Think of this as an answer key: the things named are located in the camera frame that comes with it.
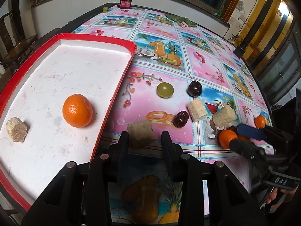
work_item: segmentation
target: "patterned tablecloth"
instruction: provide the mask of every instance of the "patterned tablecloth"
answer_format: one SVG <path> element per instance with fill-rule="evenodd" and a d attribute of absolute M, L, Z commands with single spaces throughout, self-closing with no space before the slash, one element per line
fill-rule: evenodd
<path fill-rule="evenodd" d="M 230 105 L 237 114 L 231 125 L 245 123 L 255 127 L 253 119 L 258 115 L 263 115 L 271 125 L 259 88 L 244 62 L 233 54 L 233 45 L 203 27 L 189 28 L 185 23 L 180 26 L 168 20 L 164 13 L 117 6 L 93 17 L 73 33 L 118 37 L 137 44 L 100 145 L 108 147 L 116 143 L 128 123 L 145 119 L 151 121 L 157 140 L 144 149 L 130 148 L 131 154 L 140 156 L 129 155 L 121 181 L 109 185 L 114 222 L 177 222 L 182 185 L 172 183 L 167 176 L 160 144 L 165 130 L 184 152 L 200 161 L 223 161 L 250 191 L 252 166 L 236 153 L 223 149 L 215 138 L 216 130 L 210 125 L 212 114 L 224 105 Z M 206 104 L 208 116 L 196 123 L 190 118 L 183 128 L 176 128 L 172 124 L 174 115 L 186 110 L 194 99 L 186 92 L 193 80 L 203 86 L 199 98 Z M 163 99 L 156 94 L 160 82 L 173 85 L 175 92 L 171 98 Z M 273 153 L 269 144 L 254 142 L 267 153 Z M 205 181 L 204 195 L 205 214 L 209 214 Z"/>

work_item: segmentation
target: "wooden chair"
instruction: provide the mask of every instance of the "wooden chair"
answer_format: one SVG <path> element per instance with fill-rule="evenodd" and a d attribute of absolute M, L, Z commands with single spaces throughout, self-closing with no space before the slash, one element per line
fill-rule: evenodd
<path fill-rule="evenodd" d="M 7 16 L 10 17 L 12 29 L 15 34 L 15 40 L 16 40 L 15 46 L 13 45 L 13 42 L 11 40 L 11 37 L 8 33 L 8 30 L 7 30 L 5 22 L 4 22 L 4 19 Z M 37 40 L 38 35 L 36 34 L 29 38 L 21 39 L 18 36 L 16 27 L 14 24 L 12 11 L 10 11 L 9 13 L 3 15 L 0 18 L 0 37 L 7 50 L 7 55 L 5 55 L 3 57 L 3 59 L 1 59 L 1 64 L 3 65 L 3 67 L 5 69 L 10 68 L 11 71 L 13 71 L 14 69 L 18 69 L 20 67 L 20 65 L 23 63 L 23 61 L 25 61 L 25 59 L 30 55 L 31 50 L 29 47 L 34 41 Z"/>

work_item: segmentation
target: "silver bolt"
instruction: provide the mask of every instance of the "silver bolt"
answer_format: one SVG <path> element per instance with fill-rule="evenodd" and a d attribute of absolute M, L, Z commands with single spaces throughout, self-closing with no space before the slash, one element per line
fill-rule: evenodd
<path fill-rule="evenodd" d="M 100 158 L 101 158 L 102 160 L 106 160 L 106 159 L 109 158 L 109 155 L 106 154 L 106 153 L 104 153 L 104 154 L 101 154 L 101 155 L 100 155 Z"/>
<path fill-rule="evenodd" d="M 181 157 L 182 157 L 182 159 L 184 159 L 184 160 L 188 160 L 188 159 L 190 158 L 190 155 L 187 154 L 187 153 L 184 153 L 184 154 L 181 155 Z"/>
<path fill-rule="evenodd" d="M 223 167 L 224 166 L 224 163 L 222 161 L 217 161 L 215 163 L 218 167 Z"/>
<path fill-rule="evenodd" d="M 72 167 L 75 166 L 75 162 L 74 162 L 74 161 L 69 161 L 69 162 L 66 164 L 66 166 L 67 166 L 68 168 L 72 168 Z"/>

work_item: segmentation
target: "tray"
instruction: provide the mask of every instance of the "tray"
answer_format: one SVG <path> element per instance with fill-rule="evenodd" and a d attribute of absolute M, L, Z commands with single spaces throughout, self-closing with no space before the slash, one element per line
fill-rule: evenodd
<path fill-rule="evenodd" d="M 68 162 L 89 162 L 135 43 L 86 34 L 59 34 L 35 51 L 0 95 L 0 182 L 25 210 Z M 70 126 L 62 106 L 72 94 L 91 102 L 94 118 L 84 128 Z M 6 122 L 20 118 L 26 139 L 14 143 Z"/>

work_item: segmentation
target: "wire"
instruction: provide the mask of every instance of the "wire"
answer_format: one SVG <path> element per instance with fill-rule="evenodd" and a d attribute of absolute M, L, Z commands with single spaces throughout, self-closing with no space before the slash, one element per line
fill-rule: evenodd
<path fill-rule="evenodd" d="M 241 26 L 241 29 L 239 30 L 239 32 L 238 32 L 237 34 L 234 34 L 234 33 L 233 33 L 233 34 L 232 34 L 232 37 L 228 39 L 228 40 L 231 40 L 232 45 L 234 45 L 234 42 L 240 37 L 240 32 L 241 32 L 241 30 L 243 29 L 243 26 L 246 24 L 248 18 L 250 17 L 250 15 L 251 15 L 251 13 L 252 13 L 252 11 L 253 11 L 253 9 L 254 9 L 254 7 L 255 7 L 257 1 L 258 1 L 258 0 L 255 1 L 254 6 L 252 7 L 252 9 L 251 9 L 251 11 L 250 11 L 248 17 L 246 18 L 246 20 L 244 21 L 243 25 Z"/>

